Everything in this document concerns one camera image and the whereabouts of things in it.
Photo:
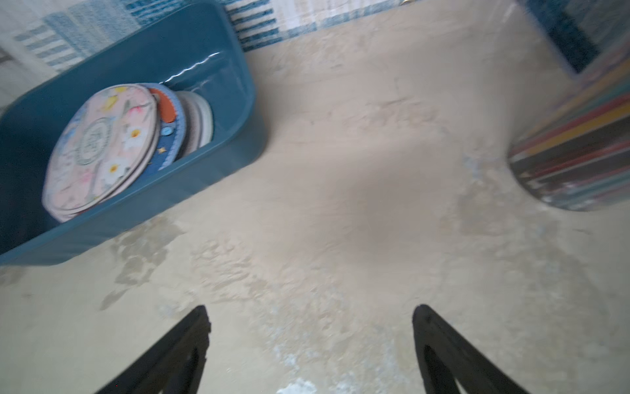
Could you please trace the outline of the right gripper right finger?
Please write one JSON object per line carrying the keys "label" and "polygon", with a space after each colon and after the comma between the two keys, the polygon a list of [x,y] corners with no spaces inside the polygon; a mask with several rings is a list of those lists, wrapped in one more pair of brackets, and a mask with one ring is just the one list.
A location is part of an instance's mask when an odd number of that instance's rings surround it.
{"label": "right gripper right finger", "polygon": [[412,323],[426,393],[528,393],[429,305],[415,308]]}

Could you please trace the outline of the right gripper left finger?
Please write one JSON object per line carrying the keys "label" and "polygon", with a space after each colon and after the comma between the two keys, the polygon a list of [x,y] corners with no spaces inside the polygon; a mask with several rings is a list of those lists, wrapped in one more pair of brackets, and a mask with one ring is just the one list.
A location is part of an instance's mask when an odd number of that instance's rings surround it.
{"label": "right gripper left finger", "polygon": [[198,305],[100,393],[196,393],[212,325]]}

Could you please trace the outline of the blue red car coaster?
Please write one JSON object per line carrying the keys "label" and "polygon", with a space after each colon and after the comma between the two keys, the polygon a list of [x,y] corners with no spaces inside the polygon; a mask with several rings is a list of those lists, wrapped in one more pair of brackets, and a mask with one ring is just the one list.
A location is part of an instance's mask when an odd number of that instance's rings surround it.
{"label": "blue red car coaster", "polygon": [[139,180],[151,177],[175,162],[187,135],[186,114],[176,93],[164,85],[143,83],[157,100],[157,145]]}

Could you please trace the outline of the pink cartoon coaster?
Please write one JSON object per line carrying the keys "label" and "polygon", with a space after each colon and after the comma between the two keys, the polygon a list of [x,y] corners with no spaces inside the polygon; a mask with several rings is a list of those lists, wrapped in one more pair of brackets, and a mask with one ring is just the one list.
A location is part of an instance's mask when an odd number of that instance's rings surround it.
{"label": "pink cartoon coaster", "polygon": [[177,156],[178,159],[183,159],[212,141],[213,111],[209,102],[197,93],[178,91],[176,95],[182,103],[186,116],[185,141]]}

